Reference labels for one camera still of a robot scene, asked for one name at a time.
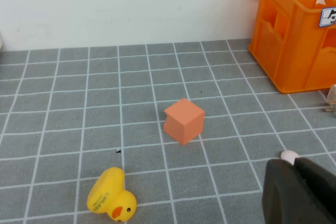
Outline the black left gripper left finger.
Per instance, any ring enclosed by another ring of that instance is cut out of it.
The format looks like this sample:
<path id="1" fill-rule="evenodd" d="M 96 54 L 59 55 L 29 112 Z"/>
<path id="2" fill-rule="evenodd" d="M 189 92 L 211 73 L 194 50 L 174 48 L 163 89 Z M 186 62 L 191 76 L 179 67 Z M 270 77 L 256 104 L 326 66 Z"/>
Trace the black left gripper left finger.
<path id="1" fill-rule="evenodd" d="M 280 159 L 267 162 L 262 205 L 265 223 L 335 223 L 294 164 Z"/>

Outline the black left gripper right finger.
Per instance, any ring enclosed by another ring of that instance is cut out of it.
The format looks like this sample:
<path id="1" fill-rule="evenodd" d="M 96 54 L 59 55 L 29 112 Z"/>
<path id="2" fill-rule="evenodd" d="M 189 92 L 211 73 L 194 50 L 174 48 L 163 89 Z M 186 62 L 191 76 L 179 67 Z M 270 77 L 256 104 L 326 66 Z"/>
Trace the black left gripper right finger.
<path id="1" fill-rule="evenodd" d="M 296 158 L 294 167 L 323 209 L 335 216 L 335 175 L 304 157 Z"/>

